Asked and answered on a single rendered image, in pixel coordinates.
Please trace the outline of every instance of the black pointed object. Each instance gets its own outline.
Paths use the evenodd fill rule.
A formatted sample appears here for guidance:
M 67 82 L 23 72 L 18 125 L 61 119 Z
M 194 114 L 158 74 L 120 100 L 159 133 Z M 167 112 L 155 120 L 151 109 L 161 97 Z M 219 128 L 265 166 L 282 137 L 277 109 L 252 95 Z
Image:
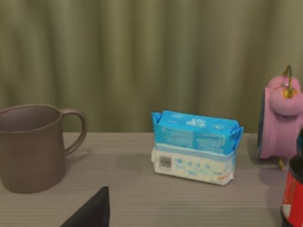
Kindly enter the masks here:
M 109 188 L 101 188 L 61 227 L 109 227 Z

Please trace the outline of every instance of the mug handle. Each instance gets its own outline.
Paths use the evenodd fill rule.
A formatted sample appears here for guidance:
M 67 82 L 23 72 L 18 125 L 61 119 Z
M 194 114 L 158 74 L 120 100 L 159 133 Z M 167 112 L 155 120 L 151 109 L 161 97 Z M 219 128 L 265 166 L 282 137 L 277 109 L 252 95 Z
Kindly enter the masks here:
M 65 156 L 70 155 L 72 152 L 74 152 L 84 141 L 87 133 L 87 121 L 85 115 L 80 112 L 79 110 L 75 109 L 62 109 L 61 110 L 62 117 L 65 117 L 67 115 L 76 115 L 80 118 L 81 124 L 82 124 L 82 130 L 80 133 L 80 136 L 77 138 L 77 140 L 70 145 L 68 148 L 65 149 Z

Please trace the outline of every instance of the green curtain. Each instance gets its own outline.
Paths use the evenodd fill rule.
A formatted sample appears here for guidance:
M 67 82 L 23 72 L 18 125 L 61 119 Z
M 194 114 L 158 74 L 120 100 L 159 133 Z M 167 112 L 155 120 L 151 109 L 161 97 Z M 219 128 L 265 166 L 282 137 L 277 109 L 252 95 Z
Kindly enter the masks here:
M 300 0 L 0 0 L 0 108 L 81 109 L 90 131 L 151 131 L 151 111 L 256 132 L 263 87 L 303 79 Z M 66 130 L 79 123 L 69 119 Z

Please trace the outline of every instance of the cup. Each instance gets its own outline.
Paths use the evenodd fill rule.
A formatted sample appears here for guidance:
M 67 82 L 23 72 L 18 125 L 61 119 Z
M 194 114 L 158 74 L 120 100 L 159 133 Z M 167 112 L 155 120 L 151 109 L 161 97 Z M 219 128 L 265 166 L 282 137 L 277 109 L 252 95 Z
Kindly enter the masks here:
M 62 119 L 80 118 L 82 131 L 64 148 Z M 20 105 L 0 111 L 0 177 L 14 193 L 36 193 L 58 184 L 65 175 L 65 157 L 74 152 L 87 133 L 85 115 L 51 105 Z

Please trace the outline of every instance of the mug rim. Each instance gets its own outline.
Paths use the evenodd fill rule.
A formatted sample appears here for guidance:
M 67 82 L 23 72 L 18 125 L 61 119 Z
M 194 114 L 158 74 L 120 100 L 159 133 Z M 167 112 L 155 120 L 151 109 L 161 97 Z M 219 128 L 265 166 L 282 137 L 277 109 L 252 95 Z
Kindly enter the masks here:
M 48 125 L 45 125 L 45 126 L 40 127 L 40 128 L 36 128 L 36 129 L 32 129 L 32 130 L 26 130 L 26 131 L 2 131 L 2 130 L 0 130 L 0 133 L 3 133 L 3 134 L 21 134 L 21 133 L 29 133 L 29 132 L 40 131 L 40 130 L 46 129 L 46 128 L 56 124 L 57 122 L 59 122 L 62 119 L 62 112 L 57 107 L 55 107 L 53 105 L 49 105 L 49 104 L 25 104 L 25 105 L 11 106 L 11 107 L 8 107 L 8 108 L 5 108 L 5 109 L 1 110 L 0 111 L 0 117 L 1 117 L 2 114 L 7 113 L 9 111 L 17 110 L 17 109 L 24 109 L 24 108 L 27 108 L 27 107 L 47 107 L 47 108 L 55 110 L 59 114 L 59 117 L 56 120 L 54 120 L 53 122 L 49 123 Z

